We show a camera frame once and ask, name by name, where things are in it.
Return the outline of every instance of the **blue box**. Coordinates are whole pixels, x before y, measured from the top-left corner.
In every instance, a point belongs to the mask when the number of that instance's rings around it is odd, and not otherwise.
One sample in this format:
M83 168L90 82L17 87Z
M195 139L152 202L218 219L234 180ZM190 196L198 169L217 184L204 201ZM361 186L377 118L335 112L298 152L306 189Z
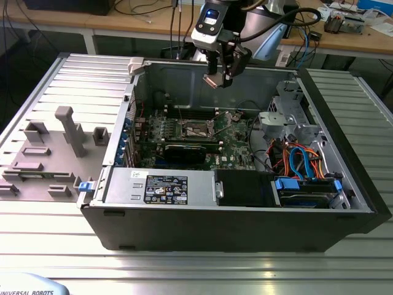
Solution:
M357 8L359 9L378 9L383 11L385 14L393 15L393 3L388 3L387 1L377 1L377 0L359 0L357 2Z

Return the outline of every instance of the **power cable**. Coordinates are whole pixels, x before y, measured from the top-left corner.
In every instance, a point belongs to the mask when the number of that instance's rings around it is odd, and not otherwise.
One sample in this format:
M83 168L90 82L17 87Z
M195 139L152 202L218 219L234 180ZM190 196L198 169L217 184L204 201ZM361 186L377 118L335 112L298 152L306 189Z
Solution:
M36 26L35 23L33 23L33 21L27 16L27 14L25 13L25 11L23 11L22 7L20 6L19 0L16 0L17 2L17 6L19 7L19 10L23 13L23 15L29 20L29 22L37 29L38 32L40 32L40 34L42 35L42 37L45 38L45 40L48 42L48 44L54 49L54 51L56 51L57 54L59 54L59 50L56 48L56 46L54 46L54 44L52 42L50 42L50 40L47 38L47 36Z
M192 25L194 24L194 5L195 5L195 0L191 0L191 21L190 21L190 25L187 28L187 31L185 32L185 35L183 37L182 48L180 49L180 58L182 56L183 48L185 46L185 39L188 36L188 34L189 34L190 30L191 30Z
M173 54L172 54L172 47L173 47L173 20L174 20L174 11L175 10L176 10L176 7L172 7L171 27L170 27L170 32L169 32L169 39L170 39L170 43L171 43L170 44L170 46L171 46L171 59L173 58Z
M243 12L248 12L248 11L252 11L255 8L257 8L258 6L262 6L267 4L267 0L258 0L257 2L255 2L254 4L251 4L250 6L246 6L246 7L242 7L241 11Z
M182 1L179 1L179 34L177 35L177 54L176 54L176 59L180 60L181 56L180 56L180 28L182 26Z
M317 16L317 18L315 20L312 20L307 23L291 23L291 22L285 21L285 19L287 19L288 17L296 15L299 12L311 12L311 13L315 14ZM311 25L319 22L320 20L321 20L321 13L316 9L309 8L309 7L302 7L302 8L294 9L294 10L291 10L290 12L284 14L283 16L277 18L270 26L267 26L263 30L255 33L251 36L248 36L245 38L240 38L239 42L240 43L247 42L247 41L251 41L255 38L258 38L259 36L265 34L267 31L269 31L270 29L272 29L274 26L278 25L279 23L283 23L288 26L303 26L304 27L304 26L311 26Z
M162 10L162 9L167 9L167 8L172 7L172 5L169 5L169 6L164 6L164 7L157 8L157 9L154 9L154 10L151 10L151 11L141 12L141 13L138 13L138 14L132 14L132 13L129 14L128 12L121 11L121 10L119 10L119 9L117 8L117 6L118 6L121 2L123 2L123 1L124 1L124 0L120 0L118 3L116 3L116 4L114 5L114 10L116 10L118 13L124 14L124 15L143 15L143 14L151 14L152 12L156 12L156 11L159 11L159 10ZM141 6L135 6L134 9L137 8L137 7L151 6L151 5L153 5L153 4L143 4L143 5L141 5Z

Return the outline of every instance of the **power supply label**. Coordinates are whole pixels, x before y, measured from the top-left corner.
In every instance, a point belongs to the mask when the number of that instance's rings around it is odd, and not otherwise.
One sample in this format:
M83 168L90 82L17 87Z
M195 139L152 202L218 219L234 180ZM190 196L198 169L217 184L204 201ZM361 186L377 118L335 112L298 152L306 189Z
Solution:
M186 205L189 197L186 176L147 175L146 204Z

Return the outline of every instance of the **metal workbench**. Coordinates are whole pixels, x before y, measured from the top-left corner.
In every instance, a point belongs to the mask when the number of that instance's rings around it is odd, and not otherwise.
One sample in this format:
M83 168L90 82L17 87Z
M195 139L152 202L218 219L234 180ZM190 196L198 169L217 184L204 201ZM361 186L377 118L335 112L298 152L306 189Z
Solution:
M58 58L0 136L0 167L13 161L29 120L61 130L54 112L111 132L129 83L127 57ZM391 114L346 72L310 71L387 205L393 207ZM74 203L0 202L0 272L31 272L71 294L378 294L393 287L393 226L352 235L324 254L109 251Z

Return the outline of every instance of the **motherboard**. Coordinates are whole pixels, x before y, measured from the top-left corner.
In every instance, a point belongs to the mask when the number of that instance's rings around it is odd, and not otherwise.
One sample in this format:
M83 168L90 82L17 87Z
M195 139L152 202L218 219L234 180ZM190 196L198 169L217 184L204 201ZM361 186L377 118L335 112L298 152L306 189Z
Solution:
M136 167L255 170L247 143L250 120L235 111L154 110L135 120Z

